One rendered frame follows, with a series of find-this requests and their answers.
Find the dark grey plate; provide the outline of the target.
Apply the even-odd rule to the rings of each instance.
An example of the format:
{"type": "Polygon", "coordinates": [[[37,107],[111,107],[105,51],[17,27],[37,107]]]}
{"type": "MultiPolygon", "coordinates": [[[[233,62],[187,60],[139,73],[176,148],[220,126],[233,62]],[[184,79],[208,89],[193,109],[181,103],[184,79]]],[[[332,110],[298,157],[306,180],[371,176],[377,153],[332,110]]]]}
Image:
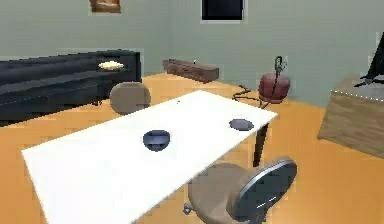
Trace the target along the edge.
{"type": "Polygon", "coordinates": [[[229,125],[237,131],[250,131],[254,128],[253,123],[246,119],[233,119],[229,122],[229,125]]]}

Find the low brown wooden cabinet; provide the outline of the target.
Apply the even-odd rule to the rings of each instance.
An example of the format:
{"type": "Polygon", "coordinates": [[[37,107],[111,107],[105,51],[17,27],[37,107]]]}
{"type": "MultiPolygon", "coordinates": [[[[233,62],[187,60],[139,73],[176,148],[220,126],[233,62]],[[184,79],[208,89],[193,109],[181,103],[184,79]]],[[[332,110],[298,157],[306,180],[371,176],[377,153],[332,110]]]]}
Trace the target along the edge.
{"type": "Polygon", "coordinates": [[[168,74],[181,76],[202,83],[209,83],[219,79],[219,68],[193,62],[167,59],[163,67],[168,74]]]}

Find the dark blue bowl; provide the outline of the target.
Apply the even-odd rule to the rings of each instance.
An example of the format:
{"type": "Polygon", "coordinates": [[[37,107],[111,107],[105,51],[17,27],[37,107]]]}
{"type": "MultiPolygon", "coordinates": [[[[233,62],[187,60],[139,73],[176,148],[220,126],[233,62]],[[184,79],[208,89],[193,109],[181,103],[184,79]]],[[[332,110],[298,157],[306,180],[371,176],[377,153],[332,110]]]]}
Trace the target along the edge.
{"type": "Polygon", "coordinates": [[[143,144],[150,151],[162,151],[169,143],[170,133],[165,130],[151,130],[143,135],[143,144]]]}

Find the tan round swivel chair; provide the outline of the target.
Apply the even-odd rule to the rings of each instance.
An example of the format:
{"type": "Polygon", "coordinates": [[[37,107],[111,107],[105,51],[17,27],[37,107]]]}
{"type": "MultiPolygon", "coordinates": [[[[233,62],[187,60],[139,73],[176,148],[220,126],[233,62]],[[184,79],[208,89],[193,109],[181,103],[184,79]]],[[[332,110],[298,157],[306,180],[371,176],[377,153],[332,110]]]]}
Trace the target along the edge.
{"type": "Polygon", "coordinates": [[[145,109],[150,104],[150,91],[140,82],[119,83],[110,91],[110,106],[120,115],[127,115],[145,109]]]}
{"type": "Polygon", "coordinates": [[[296,175],[297,164],[289,157],[250,169],[212,165],[188,183],[189,202],[183,212],[194,211],[205,224],[262,224],[296,175]]]}

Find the dark red round chair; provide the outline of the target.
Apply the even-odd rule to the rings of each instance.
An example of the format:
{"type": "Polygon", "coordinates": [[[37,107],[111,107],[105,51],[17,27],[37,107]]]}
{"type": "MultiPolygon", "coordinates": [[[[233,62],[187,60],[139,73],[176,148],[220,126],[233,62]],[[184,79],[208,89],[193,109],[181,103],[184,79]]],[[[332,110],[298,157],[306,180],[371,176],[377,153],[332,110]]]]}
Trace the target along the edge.
{"type": "Polygon", "coordinates": [[[290,79],[287,76],[275,73],[264,74],[259,84],[259,97],[272,104],[281,103],[288,95],[290,79]]]}

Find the white table with black legs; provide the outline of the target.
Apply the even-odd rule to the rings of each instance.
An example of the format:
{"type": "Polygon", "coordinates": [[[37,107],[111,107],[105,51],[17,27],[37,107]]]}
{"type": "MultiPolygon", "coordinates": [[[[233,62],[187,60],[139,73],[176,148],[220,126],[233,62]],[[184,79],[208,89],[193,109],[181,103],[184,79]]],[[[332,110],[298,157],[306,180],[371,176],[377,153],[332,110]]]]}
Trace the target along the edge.
{"type": "Polygon", "coordinates": [[[23,150],[47,224],[132,224],[260,129],[274,113],[206,91],[139,110],[23,150]],[[151,130],[170,133],[154,152],[151,130]]]}

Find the dark window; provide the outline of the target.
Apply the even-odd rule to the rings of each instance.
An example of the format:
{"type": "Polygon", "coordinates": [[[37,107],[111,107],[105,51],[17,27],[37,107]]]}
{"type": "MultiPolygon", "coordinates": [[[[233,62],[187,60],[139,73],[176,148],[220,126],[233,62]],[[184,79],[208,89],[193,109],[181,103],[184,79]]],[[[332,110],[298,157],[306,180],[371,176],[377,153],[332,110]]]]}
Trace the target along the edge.
{"type": "Polygon", "coordinates": [[[203,20],[241,20],[244,0],[201,0],[203,20]]]}

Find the brown framed picture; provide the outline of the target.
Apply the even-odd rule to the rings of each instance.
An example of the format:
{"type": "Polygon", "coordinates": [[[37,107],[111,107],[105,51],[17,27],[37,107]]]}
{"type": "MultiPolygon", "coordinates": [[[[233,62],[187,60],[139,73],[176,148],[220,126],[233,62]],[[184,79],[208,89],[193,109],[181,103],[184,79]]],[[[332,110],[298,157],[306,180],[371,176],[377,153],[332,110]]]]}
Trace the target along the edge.
{"type": "Polygon", "coordinates": [[[120,0],[89,0],[94,13],[120,13],[120,0]]]}

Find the dark blue sofa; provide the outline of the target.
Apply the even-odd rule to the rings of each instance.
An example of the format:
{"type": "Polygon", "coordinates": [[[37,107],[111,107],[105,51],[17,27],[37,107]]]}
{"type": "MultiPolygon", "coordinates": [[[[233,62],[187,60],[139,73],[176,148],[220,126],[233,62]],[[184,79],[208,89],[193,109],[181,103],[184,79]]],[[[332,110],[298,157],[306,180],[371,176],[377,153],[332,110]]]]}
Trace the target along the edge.
{"type": "Polygon", "coordinates": [[[0,127],[96,104],[115,85],[140,80],[140,54],[122,49],[0,61],[0,127]],[[100,69],[106,61],[124,67],[100,69]]]}

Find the light wooden cabinet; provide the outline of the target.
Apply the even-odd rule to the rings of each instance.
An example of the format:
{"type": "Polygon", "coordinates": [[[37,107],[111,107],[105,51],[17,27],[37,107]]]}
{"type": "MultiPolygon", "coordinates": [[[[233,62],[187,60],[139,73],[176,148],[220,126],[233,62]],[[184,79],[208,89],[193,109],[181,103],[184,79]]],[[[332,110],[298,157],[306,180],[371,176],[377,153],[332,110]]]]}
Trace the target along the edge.
{"type": "Polygon", "coordinates": [[[384,85],[360,82],[353,75],[331,91],[318,138],[384,159],[384,85]]]}

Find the black television set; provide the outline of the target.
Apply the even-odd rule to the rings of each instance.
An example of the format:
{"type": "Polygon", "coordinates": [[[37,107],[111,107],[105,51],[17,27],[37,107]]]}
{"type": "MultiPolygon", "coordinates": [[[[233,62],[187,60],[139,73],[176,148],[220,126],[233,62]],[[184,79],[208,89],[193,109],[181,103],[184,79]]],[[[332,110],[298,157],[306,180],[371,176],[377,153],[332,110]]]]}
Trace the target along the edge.
{"type": "Polygon", "coordinates": [[[384,84],[384,79],[378,79],[380,75],[384,76],[384,33],[381,35],[367,74],[361,77],[362,82],[356,84],[356,87],[370,85],[372,83],[384,84]]]}

